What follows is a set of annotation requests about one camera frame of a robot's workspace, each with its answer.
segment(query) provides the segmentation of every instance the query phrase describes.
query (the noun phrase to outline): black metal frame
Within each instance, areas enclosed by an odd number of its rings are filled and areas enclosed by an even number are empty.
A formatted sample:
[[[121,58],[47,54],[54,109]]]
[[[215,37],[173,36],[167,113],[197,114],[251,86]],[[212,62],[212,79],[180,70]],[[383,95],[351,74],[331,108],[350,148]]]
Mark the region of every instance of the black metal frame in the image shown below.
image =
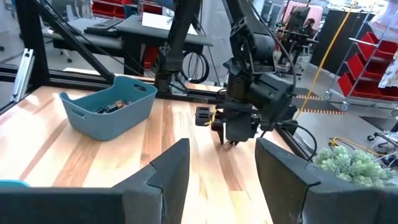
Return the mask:
[[[18,21],[21,28],[22,40],[24,41],[25,48],[34,50],[36,58],[32,70],[32,75],[30,76],[27,94],[32,93],[40,86],[54,86],[60,88],[71,88],[88,91],[99,91],[105,88],[109,88],[111,86],[111,82],[108,79],[109,77],[104,77],[104,75],[98,76],[78,72],[64,72],[60,70],[51,70],[48,68],[47,56],[45,53],[45,45],[38,13],[38,10],[40,9],[37,8],[37,6],[35,5],[36,3],[37,2],[35,2],[35,0],[16,0],[16,9],[18,14]],[[43,10],[41,10],[40,14],[48,15],[49,12],[44,12]],[[50,22],[49,24],[51,26],[54,26],[55,23]],[[77,45],[78,47],[76,47],[76,49],[84,49],[83,53],[81,52],[81,50],[78,50],[78,52],[85,59],[89,58],[89,60],[92,60],[93,57],[91,55],[88,55],[91,53],[86,48],[84,48],[83,45],[81,45],[80,43],[76,43],[76,40],[73,40],[73,38],[65,40],[73,47]],[[101,70],[103,69],[102,65],[94,68],[99,71],[100,74],[106,73],[103,71],[101,72]],[[14,82],[17,71],[18,67],[16,66],[0,65],[0,81]],[[156,98],[206,104],[221,103],[221,101],[217,97],[217,94],[214,91],[205,90],[188,89],[187,96],[158,92]],[[5,107],[0,108],[0,114],[3,114],[14,105],[15,103],[9,103]],[[291,150],[296,153],[296,155],[303,157],[301,156],[303,149],[300,149],[300,145],[294,141],[292,133],[280,127],[276,127],[276,131],[281,135],[282,139],[287,143]]]

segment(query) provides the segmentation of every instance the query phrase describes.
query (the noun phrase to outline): black table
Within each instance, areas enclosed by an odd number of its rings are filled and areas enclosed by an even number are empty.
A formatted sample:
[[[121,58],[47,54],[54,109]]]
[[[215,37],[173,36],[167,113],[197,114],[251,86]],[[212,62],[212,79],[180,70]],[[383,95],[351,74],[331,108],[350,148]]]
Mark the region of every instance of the black table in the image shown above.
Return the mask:
[[[125,21],[116,25],[115,28],[121,33],[123,49],[125,53],[125,63],[132,65],[136,71],[143,73],[145,48],[146,46],[160,47],[166,41],[169,34],[168,30],[147,27],[142,25],[139,16],[130,16]],[[183,46],[184,51],[202,53],[203,46],[213,46],[211,40],[205,37],[201,32],[198,35],[188,34]],[[131,74],[131,71],[124,69],[125,74]]]

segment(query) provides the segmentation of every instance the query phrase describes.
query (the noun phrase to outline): artificial plant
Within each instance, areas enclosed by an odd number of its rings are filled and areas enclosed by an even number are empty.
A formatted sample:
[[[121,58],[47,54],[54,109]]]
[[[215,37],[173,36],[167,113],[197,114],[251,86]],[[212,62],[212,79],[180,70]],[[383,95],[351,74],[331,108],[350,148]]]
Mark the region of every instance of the artificial plant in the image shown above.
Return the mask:
[[[369,153],[354,151],[350,154],[344,146],[335,146],[332,151],[322,150],[314,163],[347,182],[363,187],[393,185],[390,180],[395,176],[395,171],[383,169]]]

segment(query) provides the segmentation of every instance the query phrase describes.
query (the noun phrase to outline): person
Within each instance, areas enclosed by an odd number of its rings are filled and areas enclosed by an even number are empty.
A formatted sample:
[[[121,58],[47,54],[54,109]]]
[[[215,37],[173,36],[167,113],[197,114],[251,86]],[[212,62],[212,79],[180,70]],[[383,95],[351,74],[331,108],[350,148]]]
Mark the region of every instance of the person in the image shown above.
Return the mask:
[[[124,8],[124,18],[127,19],[131,15],[137,14],[137,8],[131,6],[131,0],[122,0],[122,5]]]
[[[305,34],[308,35],[308,38],[311,39],[313,38],[313,36],[315,35],[314,30],[312,29],[312,26],[315,23],[315,19],[309,18],[305,21],[303,27],[300,29],[300,33],[301,34]],[[290,51],[290,48],[292,46],[292,41],[290,41],[289,39],[285,39],[282,41],[282,45],[284,46],[284,48],[286,49],[286,51]],[[285,54],[282,53],[282,55],[279,57],[278,60],[278,65],[284,65],[286,64],[286,59],[287,56]]]

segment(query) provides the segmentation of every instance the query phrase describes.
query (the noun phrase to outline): metal shelving rack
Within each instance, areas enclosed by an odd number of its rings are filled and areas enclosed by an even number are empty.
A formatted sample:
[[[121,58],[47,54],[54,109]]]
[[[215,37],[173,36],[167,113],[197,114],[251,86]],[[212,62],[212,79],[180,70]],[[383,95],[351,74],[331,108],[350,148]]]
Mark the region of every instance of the metal shelving rack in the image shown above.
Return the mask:
[[[377,44],[372,44],[372,43],[368,43],[368,42],[365,42],[365,41],[362,41],[362,40],[358,40],[359,33],[361,32],[361,30],[362,30],[362,28],[364,27],[364,25],[367,23],[368,17],[369,17],[369,15],[370,15],[370,13],[371,13],[372,10],[373,10],[373,7],[372,7],[372,8],[369,10],[369,12],[366,14],[366,17],[364,18],[364,21],[363,21],[363,23],[361,24],[361,27],[359,28],[359,31],[358,31],[358,33],[356,34],[355,38],[349,38],[349,40],[352,41],[352,44],[350,45],[350,47],[349,47],[349,49],[348,49],[348,51],[347,51],[347,54],[345,55],[345,57],[344,57],[344,59],[343,59],[343,63],[341,63],[339,69],[337,70],[337,73],[336,73],[334,79],[332,80],[332,82],[331,82],[331,84],[330,84],[328,90],[326,91],[326,93],[325,93],[325,95],[324,95],[324,99],[327,100],[327,101],[330,101],[330,100],[331,100],[331,97],[332,97],[333,94],[336,95],[336,96],[339,96],[339,97],[341,97],[341,98],[343,98],[343,99],[345,99],[345,100],[343,101],[343,104],[341,105],[341,108],[340,108],[342,111],[348,111],[348,108],[349,108],[349,102],[348,102],[348,100],[360,100],[360,101],[367,101],[367,102],[370,102],[370,101],[371,101],[371,102],[373,102],[373,104],[370,105],[370,106],[374,106],[376,103],[392,103],[392,104],[394,104],[394,105],[396,105],[396,104],[398,103],[398,102],[390,101],[390,100],[380,100],[380,99],[373,99],[373,98],[363,98],[363,97],[358,97],[358,96],[352,96],[352,95],[351,95],[351,94],[354,92],[354,89],[355,89],[356,85],[358,84],[358,82],[359,82],[360,80],[367,80],[367,81],[372,81],[372,82],[378,82],[378,81],[379,81],[379,80],[374,80],[374,79],[371,79],[371,78],[365,78],[365,77],[362,77],[362,76],[363,76],[365,70],[367,69],[367,67],[368,67],[368,65],[369,65],[369,63],[370,63],[371,61],[378,61],[378,62],[383,62],[383,61],[385,61],[383,58],[375,57],[374,54],[376,53],[376,51],[378,50],[379,46],[381,45],[381,42],[383,41],[383,38],[384,38],[385,34],[386,34],[387,31],[389,30],[389,28],[390,28],[390,26],[392,25],[392,23],[395,21],[395,18],[398,16],[398,11],[397,11],[397,12],[394,14],[394,17],[393,17],[393,19],[391,20],[390,24],[387,26],[387,29],[383,32],[381,38],[379,39],[379,42],[378,42]],[[350,89],[349,93],[347,94],[347,96],[344,96],[344,95],[342,95],[341,93],[339,93],[339,92],[333,90],[333,89],[332,89],[332,86],[333,86],[334,83],[336,83],[336,81],[337,81],[337,79],[338,79],[338,77],[339,77],[337,74],[340,73],[341,68],[342,68],[343,65],[346,63],[346,60],[347,60],[347,58],[348,58],[349,53],[351,52],[351,49],[353,48],[354,45],[357,45],[358,43],[366,44],[366,45],[371,45],[371,46],[373,46],[373,47],[375,47],[375,48],[374,48],[374,50],[373,50],[373,52],[372,52],[372,54],[371,54],[369,60],[366,61],[365,65],[364,65],[364,68],[362,69],[361,73],[359,74],[359,77],[354,81],[354,85],[353,85],[352,88]]]

